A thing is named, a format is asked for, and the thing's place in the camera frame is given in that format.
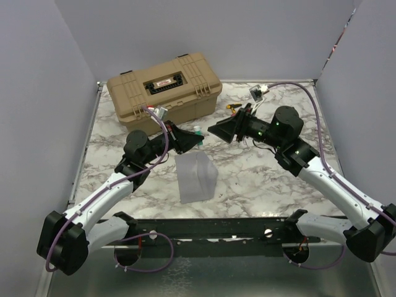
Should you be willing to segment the white glue stick cap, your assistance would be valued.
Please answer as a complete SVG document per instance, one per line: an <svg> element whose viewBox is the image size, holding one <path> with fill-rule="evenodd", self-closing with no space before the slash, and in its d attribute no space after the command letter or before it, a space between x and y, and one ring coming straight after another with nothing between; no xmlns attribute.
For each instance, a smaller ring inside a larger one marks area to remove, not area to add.
<svg viewBox="0 0 396 297"><path fill-rule="evenodd" d="M197 134L197 135L201 135L200 126L194 126L194 133Z"/></svg>

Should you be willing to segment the grey translucent envelope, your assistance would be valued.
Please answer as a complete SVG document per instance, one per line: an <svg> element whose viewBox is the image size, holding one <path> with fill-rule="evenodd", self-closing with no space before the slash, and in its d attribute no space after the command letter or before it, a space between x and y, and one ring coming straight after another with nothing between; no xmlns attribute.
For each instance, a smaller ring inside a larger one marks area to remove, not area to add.
<svg viewBox="0 0 396 297"><path fill-rule="evenodd" d="M205 152L177 155L175 162L182 204L213 199L218 170Z"/></svg>

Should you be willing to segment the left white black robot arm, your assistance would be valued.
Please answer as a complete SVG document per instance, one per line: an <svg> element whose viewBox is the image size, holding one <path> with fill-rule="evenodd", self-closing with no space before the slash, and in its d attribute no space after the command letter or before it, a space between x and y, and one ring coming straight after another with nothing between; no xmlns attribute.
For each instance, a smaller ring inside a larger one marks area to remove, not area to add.
<svg viewBox="0 0 396 297"><path fill-rule="evenodd" d="M135 192L169 151L181 155L203 141L200 134L178 128L173 122L160 123L161 134L154 138L141 130L127 135L124 153L113 173L93 194L76 206L59 213L53 211L44 220L37 254L45 259L47 272L60 270L65 275L77 272L93 251L109 243L136 244L133 260L142 252L142 233L137 222L118 212L101 221L119 201Z"/></svg>

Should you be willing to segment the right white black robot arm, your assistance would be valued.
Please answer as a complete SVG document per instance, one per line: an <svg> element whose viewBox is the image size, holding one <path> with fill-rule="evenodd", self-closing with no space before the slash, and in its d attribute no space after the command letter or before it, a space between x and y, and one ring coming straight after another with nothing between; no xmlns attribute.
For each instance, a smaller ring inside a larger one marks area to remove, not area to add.
<svg viewBox="0 0 396 297"><path fill-rule="evenodd" d="M274 148L275 159L284 170L310 184L346 216L339 219L295 211L284 227L289 241L298 242L305 236L326 239L346 245L365 262L373 262L395 238L395 205L383 205L364 195L333 171L321 154L300 138L303 125L293 107L277 108L268 123L246 105L210 126L208 132L229 144L248 137Z"/></svg>

